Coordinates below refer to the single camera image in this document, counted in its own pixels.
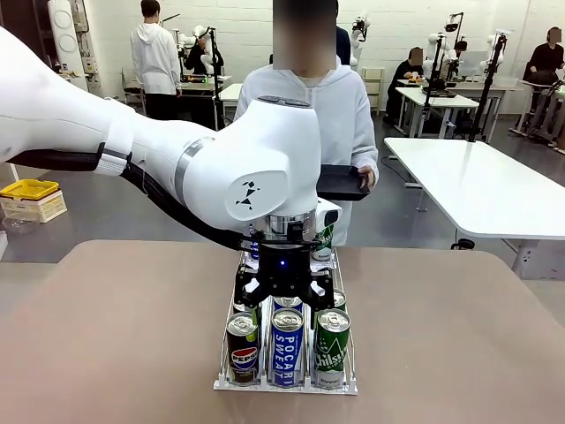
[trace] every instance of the storage box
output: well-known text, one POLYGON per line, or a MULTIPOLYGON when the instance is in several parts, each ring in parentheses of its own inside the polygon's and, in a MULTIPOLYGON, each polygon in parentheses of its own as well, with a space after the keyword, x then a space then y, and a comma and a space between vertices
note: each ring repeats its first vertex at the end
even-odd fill
POLYGON ((0 206, 2 206, 8 218, 17 215, 21 219, 21 214, 29 214, 30 221, 39 219, 41 223, 48 223, 67 210, 61 190, 57 190, 39 201, 0 197, 0 206))

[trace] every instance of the table leg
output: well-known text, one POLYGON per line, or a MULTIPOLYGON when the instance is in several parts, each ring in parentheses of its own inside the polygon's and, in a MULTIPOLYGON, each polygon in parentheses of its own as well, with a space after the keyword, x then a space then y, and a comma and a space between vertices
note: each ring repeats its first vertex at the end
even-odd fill
POLYGON ((535 253, 538 244, 539 240, 521 240, 516 260, 514 261, 514 265, 512 265, 512 270, 519 278, 524 277, 524 272, 528 267, 528 262, 535 253))
POLYGON ((398 118, 398 124, 395 125, 396 130, 398 130, 403 135, 406 135, 404 131, 404 105, 406 97, 403 96, 402 106, 400 107, 400 117, 398 118))
POLYGON ((500 106, 501 106, 501 98, 497 97, 496 103, 494 104, 494 111, 493 111, 493 118, 492 118, 491 127, 488 130, 488 137, 486 138, 486 144, 491 144, 491 138, 493 137, 493 134, 494 134, 494 128, 496 126, 496 123, 498 122, 498 110, 499 110, 500 106))
POLYGON ((422 108, 422 106, 418 106, 416 103, 414 103, 414 109, 412 110, 412 120, 411 120, 411 125, 410 125, 410 138, 411 139, 415 139, 417 134, 418 137, 422 134, 422 129, 424 127, 424 124, 422 124, 422 128, 420 128, 420 121, 423 123, 424 119, 422 119, 422 112, 424 111, 424 108, 422 108))
POLYGON ((416 208, 416 210, 418 212, 422 212, 422 213, 427 212, 426 201, 427 201, 426 190, 422 190, 422 193, 420 194, 420 203, 418 204, 418 207, 416 208))
POLYGON ((445 133, 448 130, 448 121, 451 118, 452 111, 453 110, 451 108, 447 108, 443 113, 443 121, 441 121, 441 129, 440 129, 440 139, 445 139, 445 133))

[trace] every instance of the white table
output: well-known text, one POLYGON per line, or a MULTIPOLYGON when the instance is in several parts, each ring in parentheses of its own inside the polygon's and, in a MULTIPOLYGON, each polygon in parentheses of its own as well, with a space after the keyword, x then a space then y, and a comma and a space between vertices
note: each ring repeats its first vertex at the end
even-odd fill
POLYGON ((222 102, 238 102, 243 84, 232 84, 220 93, 222 102))
MULTIPOLYGON (((419 87, 422 83, 409 82, 407 79, 399 79, 398 82, 406 87, 419 87)), ((483 90, 485 89, 485 84, 482 82, 458 82, 455 87, 449 87, 448 90, 458 95, 461 95, 467 99, 480 100, 483 90)), ((501 103, 504 100, 504 96, 508 92, 523 91, 524 88, 520 86, 516 87, 500 87, 491 86, 488 92, 488 99, 493 102, 493 106, 489 106, 487 109, 487 116, 485 121, 485 127, 483 134, 486 136, 485 140, 490 144, 491 138, 493 137, 494 128, 498 122, 499 111, 501 103)))
MULTIPOLYGON (((426 94, 422 91, 421 87, 397 87, 396 91, 403 97, 403 102, 400 109, 400 118, 398 120, 396 129, 405 134, 405 131, 403 129, 404 104, 406 102, 406 99, 408 99, 409 102, 414 103, 413 108, 411 108, 412 113, 409 137, 411 139, 420 137, 424 126, 424 123, 422 121, 422 112, 424 110, 424 104, 426 103, 426 94)), ((451 99, 446 97, 432 97, 430 98, 430 106, 435 110, 444 110, 442 114, 443 119, 441 122, 439 136, 440 139, 443 139, 445 138, 445 133, 448 129, 448 122, 451 119, 453 111, 476 109, 478 107, 478 103, 461 95, 457 95, 456 97, 453 97, 451 99)))
POLYGON ((565 187, 483 142, 385 139, 406 170, 461 231, 521 239, 522 276, 540 240, 565 240, 565 187))

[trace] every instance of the desk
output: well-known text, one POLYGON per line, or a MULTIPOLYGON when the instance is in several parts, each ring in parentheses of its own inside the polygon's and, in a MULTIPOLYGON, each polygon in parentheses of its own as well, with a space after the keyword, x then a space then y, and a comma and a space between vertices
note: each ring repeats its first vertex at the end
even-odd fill
POLYGON ((0 322, 3 422, 562 423, 565 329, 498 259, 340 255, 356 397, 214 392, 238 254, 96 241, 0 322))
MULTIPOLYGON (((406 87, 419 87, 422 83, 409 82, 407 79, 399 79, 398 82, 406 87)), ((457 93, 462 97, 467 99, 480 100, 480 97, 485 89, 485 84, 482 82, 458 82, 455 87, 448 88, 449 91, 457 93)), ((490 144, 491 138, 493 137, 494 128, 498 122, 499 110, 504 96, 508 92, 523 91, 522 87, 499 87, 491 86, 488 92, 488 99, 494 101, 494 106, 491 108, 489 106, 486 112, 486 121, 484 125, 484 135, 487 143, 490 144)))
MULTIPOLYGON (((423 128, 423 122, 421 124, 420 122, 422 121, 422 111, 424 110, 424 104, 426 103, 426 94, 422 92, 422 89, 420 87, 397 87, 396 91, 403 96, 403 102, 400 109, 400 118, 398 120, 396 129, 402 134, 406 134, 405 130, 403 129, 404 104, 406 102, 406 99, 408 99, 409 102, 414 103, 414 107, 411 110, 409 137, 411 139, 413 139, 414 137, 420 137, 423 128)), ((451 114, 454 110, 476 109, 478 107, 477 102, 466 99, 465 97, 462 97, 460 95, 452 99, 445 97, 433 97, 430 99, 430 104, 433 110, 444 109, 439 136, 440 139, 445 138, 445 133, 448 128, 448 122, 451 119, 451 114)))
POLYGON ((565 187, 483 142, 385 139, 404 168, 461 231, 521 239, 522 277, 540 240, 565 240, 565 187))
POLYGON ((239 102, 239 95, 243 84, 231 84, 220 93, 220 100, 222 102, 239 102))
MULTIPOLYGON (((220 92, 229 86, 230 80, 230 76, 221 77, 220 92)), ((184 82, 182 83, 182 89, 183 95, 178 104, 179 110, 189 110, 194 123, 216 130, 218 128, 218 116, 214 104, 214 78, 210 78, 208 83, 184 82)), ((126 100, 127 95, 141 96, 141 86, 137 80, 124 84, 124 91, 126 93, 126 100)), ((145 114, 145 102, 142 96, 141 101, 145 114)))

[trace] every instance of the can rack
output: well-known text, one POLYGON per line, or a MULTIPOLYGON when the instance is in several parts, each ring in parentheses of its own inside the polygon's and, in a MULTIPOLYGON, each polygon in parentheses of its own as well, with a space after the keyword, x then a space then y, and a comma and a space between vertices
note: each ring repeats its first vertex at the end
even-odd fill
MULTIPOLYGON (((249 254, 242 254, 240 265, 246 264, 252 268, 258 268, 259 263, 251 258, 249 254)), ((330 268, 332 269, 332 275, 334 278, 334 287, 345 293, 347 297, 347 292, 343 286, 342 271, 339 265, 339 258, 337 252, 334 250, 332 252, 329 261, 317 262, 312 261, 311 264, 312 271, 319 271, 320 269, 330 268)), ((345 306, 345 312, 349 313, 347 310, 347 304, 345 306)), ((302 369, 300 373, 304 372, 304 375, 300 378, 300 384, 291 388, 281 388, 271 384, 269 382, 269 372, 268 364, 270 355, 270 345, 271 345, 271 326, 270 322, 273 316, 273 302, 272 298, 269 297, 263 302, 262 306, 262 323, 261 329, 264 336, 261 338, 261 348, 259 356, 259 376, 255 383, 250 385, 239 385, 234 384, 230 380, 230 362, 228 361, 228 343, 226 338, 226 329, 228 325, 228 320, 232 316, 233 312, 233 295, 231 297, 230 309, 228 310, 228 315, 226 318, 226 328, 223 332, 222 340, 222 354, 220 358, 220 370, 218 372, 218 379, 214 383, 215 390, 234 390, 234 391, 260 391, 260 392, 278 392, 278 393, 314 393, 323 395, 357 395, 357 372, 355 368, 355 344, 353 342, 353 329, 351 326, 350 339, 347 344, 347 353, 344 360, 344 378, 343 385, 339 389, 326 390, 315 385, 315 370, 313 366, 314 361, 314 331, 310 328, 311 310, 306 304, 303 305, 303 316, 305 320, 305 331, 303 340, 303 350, 302 350, 302 369)))

